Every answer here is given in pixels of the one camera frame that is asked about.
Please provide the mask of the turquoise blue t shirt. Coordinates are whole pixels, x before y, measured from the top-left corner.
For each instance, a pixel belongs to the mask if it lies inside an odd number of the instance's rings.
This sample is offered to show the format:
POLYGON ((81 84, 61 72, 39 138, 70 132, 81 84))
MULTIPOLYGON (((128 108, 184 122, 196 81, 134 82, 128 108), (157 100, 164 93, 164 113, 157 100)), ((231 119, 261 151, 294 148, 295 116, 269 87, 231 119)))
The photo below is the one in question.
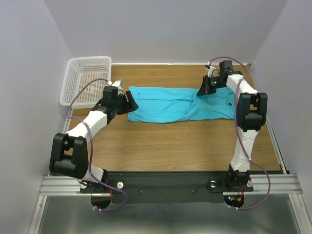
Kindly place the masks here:
POLYGON ((234 93, 221 88, 215 94, 197 96, 192 88, 135 87, 129 90, 138 109, 128 114, 130 122, 171 123, 234 119, 234 93))

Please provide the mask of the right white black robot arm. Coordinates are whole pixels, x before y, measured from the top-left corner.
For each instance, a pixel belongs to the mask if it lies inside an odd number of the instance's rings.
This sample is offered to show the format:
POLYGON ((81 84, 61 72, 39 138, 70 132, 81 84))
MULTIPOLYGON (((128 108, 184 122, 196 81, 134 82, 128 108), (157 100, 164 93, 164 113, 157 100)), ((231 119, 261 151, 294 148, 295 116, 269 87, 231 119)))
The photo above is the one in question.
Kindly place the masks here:
POLYGON ((240 71, 233 69, 231 60, 219 63, 219 68, 209 61, 205 65, 198 97, 215 94, 217 89, 228 87, 234 92, 234 122, 237 142, 233 159, 223 182, 225 189, 241 189, 251 185, 250 163, 253 145, 258 132, 266 123, 268 96, 254 89, 240 71))

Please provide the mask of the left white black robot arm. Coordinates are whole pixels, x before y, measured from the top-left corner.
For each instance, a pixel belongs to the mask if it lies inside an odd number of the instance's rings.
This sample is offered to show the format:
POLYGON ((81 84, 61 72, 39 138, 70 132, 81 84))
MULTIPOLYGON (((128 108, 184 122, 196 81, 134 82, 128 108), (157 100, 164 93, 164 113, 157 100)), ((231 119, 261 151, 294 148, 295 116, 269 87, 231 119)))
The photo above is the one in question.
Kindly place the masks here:
POLYGON ((123 91, 120 86, 105 86, 102 98, 90 110, 85 119, 66 133, 57 133, 53 138, 49 163, 51 173, 69 176, 83 181, 99 183, 110 190, 121 192, 108 183, 108 172, 92 165, 93 137, 106 127, 117 115, 138 109, 131 91, 123 91))

